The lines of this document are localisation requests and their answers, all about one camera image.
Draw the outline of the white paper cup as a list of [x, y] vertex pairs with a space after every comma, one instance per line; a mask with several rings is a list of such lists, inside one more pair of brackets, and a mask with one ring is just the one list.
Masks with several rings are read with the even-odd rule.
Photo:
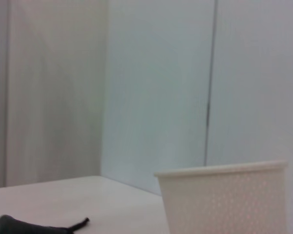
[[157, 172], [170, 234], [287, 234], [282, 160]]

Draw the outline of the dark blue rag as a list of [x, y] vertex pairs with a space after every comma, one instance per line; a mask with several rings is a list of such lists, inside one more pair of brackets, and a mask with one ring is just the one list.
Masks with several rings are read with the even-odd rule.
[[75, 234], [90, 222], [87, 217], [70, 227], [41, 226], [14, 219], [9, 215], [0, 216], [0, 234]]

